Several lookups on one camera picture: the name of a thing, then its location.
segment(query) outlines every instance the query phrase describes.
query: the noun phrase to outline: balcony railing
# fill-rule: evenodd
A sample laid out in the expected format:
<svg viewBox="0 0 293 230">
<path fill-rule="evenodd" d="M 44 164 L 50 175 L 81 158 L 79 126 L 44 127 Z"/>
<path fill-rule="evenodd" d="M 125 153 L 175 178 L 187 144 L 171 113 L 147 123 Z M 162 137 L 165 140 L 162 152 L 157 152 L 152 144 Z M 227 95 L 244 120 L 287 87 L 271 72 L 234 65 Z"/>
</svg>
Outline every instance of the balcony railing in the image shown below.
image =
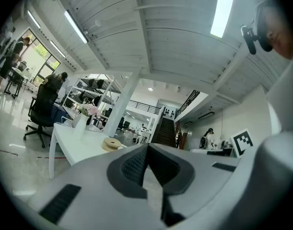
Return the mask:
<svg viewBox="0 0 293 230">
<path fill-rule="evenodd" d="M 144 104 L 144 103 L 141 103 L 141 102 L 135 102 L 135 101 L 132 101 L 132 100 L 130 100 L 127 105 L 130 106 L 130 107 L 137 108 L 137 109 L 146 111 L 148 113 L 154 113 L 154 114 L 157 114 L 157 115 L 159 114 L 159 111 L 160 111 L 159 107 L 155 107 L 155 106 L 152 106 L 152 105 L 147 105 L 147 104 Z"/>
<path fill-rule="evenodd" d="M 180 115 L 181 112 L 183 112 L 199 94 L 200 92 L 197 90 L 192 91 L 185 103 L 180 107 L 179 110 L 176 111 L 175 118 Z"/>
</svg>

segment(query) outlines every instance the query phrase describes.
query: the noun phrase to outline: flowers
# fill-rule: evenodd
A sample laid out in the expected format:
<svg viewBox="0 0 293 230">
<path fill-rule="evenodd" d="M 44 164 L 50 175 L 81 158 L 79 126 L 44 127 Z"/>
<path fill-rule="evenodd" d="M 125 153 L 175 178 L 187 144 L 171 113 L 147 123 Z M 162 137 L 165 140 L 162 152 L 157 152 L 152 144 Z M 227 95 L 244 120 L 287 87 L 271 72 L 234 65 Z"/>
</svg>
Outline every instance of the flowers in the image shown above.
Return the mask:
<svg viewBox="0 0 293 230">
<path fill-rule="evenodd" d="M 79 110 L 85 116 L 91 116 L 91 115 L 100 116 L 99 109 L 92 104 L 81 104 L 79 106 Z"/>
</svg>

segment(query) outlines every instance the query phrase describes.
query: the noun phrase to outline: fluorescent light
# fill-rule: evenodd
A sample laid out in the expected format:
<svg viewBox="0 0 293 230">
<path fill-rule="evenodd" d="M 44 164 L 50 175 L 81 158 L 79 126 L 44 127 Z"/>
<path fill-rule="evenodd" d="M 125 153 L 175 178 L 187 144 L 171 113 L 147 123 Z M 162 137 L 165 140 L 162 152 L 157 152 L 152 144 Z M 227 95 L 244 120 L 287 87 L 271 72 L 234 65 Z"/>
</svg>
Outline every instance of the fluorescent light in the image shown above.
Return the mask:
<svg viewBox="0 0 293 230">
<path fill-rule="evenodd" d="M 231 13 L 233 0 L 218 0 L 214 14 L 214 22 L 210 33 L 222 37 L 225 31 L 229 15 Z"/>
<path fill-rule="evenodd" d="M 57 46 L 51 41 L 50 42 L 51 43 L 51 45 L 53 45 L 54 46 L 54 48 L 64 57 L 64 58 L 66 58 L 66 56 L 59 50 L 59 48 L 57 48 Z"/>
<path fill-rule="evenodd" d="M 83 40 L 83 42 L 86 44 L 88 42 L 87 39 L 85 38 L 83 32 L 80 30 L 80 28 L 75 23 L 74 19 L 72 18 L 72 16 L 70 15 L 70 13 L 69 13 L 68 10 L 65 11 L 65 16 L 68 19 L 68 21 L 70 22 L 71 26 L 76 31 L 76 33 L 79 35 L 79 37 L 81 38 L 81 40 Z"/>
<path fill-rule="evenodd" d="M 31 19 L 35 22 L 36 26 L 40 29 L 40 25 L 38 24 L 37 20 L 32 16 L 31 12 L 28 10 L 27 13 L 31 17 Z"/>
</svg>

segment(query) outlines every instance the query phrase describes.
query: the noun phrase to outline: black rubber pad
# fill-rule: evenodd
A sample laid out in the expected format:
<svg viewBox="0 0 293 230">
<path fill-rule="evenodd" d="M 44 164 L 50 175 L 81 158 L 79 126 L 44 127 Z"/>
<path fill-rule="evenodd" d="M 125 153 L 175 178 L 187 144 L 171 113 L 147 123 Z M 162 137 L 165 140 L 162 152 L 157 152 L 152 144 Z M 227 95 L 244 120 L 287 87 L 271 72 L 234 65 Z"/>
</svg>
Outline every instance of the black rubber pad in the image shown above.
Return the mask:
<svg viewBox="0 0 293 230">
<path fill-rule="evenodd" d="M 213 164 L 213 167 L 221 169 L 221 170 L 225 170 L 225 171 L 230 171 L 230 172 L 234 172 L 236 169 L 236 166 L 228 165 L 224 163 L 215 163 Z"/>
<path fill-rule="evenodd" d="M 40 211 L 40 215 L 56 224 L 63 216 L 71 202 L 81 190 L 80 186 L 67 184 L 59 193 Z"/>
</svg>

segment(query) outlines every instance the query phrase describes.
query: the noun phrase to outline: man in black shirt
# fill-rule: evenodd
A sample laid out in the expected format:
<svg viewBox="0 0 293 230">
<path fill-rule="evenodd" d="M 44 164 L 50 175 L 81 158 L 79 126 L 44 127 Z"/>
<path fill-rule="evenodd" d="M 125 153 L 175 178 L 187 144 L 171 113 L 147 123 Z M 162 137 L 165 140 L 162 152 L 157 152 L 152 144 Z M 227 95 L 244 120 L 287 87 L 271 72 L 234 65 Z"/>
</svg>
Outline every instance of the man in black shirt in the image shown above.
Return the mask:
<svg viewBox="0 0 293 230">
<path fill-rule="evenodd" d="M 21 53 L 23 46 L 28 45 L 29 42 L 30 42 L 29 37 L 20 38 L 17 41 L 16 45 L 14 46 L 13 51 L 11 52 L 11 49 L 9 50 L 9 52 L 6 55 L 6 60 L 4 62 L 4 65 L 0 69 L 0 85 L 3 81 L 3 79 L 7 78 L 14 63 L 16 63 L 17 61 L 21 61 L 21 57 L 19 56 L 19 54 Z"/>
</svg>

